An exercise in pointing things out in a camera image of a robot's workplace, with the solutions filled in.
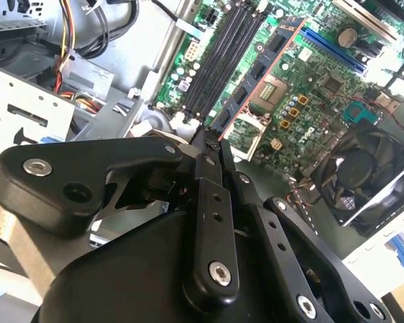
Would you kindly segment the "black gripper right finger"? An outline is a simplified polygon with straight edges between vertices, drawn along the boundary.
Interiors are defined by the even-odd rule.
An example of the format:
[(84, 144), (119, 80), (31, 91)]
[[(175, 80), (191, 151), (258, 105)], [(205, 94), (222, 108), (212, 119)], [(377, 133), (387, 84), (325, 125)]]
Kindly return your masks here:
[(274, 322), (388, 322), (384, 305), (281, 198), (262, 201), (220, 141), (234, 223), (255, 245), (264, 300)]

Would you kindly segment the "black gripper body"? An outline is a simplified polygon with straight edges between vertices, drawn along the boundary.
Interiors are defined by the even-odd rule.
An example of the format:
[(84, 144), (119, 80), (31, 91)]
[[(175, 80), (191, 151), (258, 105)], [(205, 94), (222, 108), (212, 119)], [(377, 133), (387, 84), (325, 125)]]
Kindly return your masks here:
[(236, 300), (212, 314), (187, 301), (192, 224), (183, 212), (162, 215), (75, 260), (50, 286), (38, 321), (288, 322), (281, 293), (240, 235)]

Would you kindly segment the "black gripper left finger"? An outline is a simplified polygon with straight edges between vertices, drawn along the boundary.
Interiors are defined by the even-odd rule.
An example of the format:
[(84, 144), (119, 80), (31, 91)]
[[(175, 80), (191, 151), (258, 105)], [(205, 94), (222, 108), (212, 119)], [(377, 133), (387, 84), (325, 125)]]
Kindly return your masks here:
[(184, 296), (212, 314), (239, 291), (220, 151), (158, 137), (22, 145), (0, 154), (0, 240), (42, 299), (67, 266), (156, 217), (193, 222)]

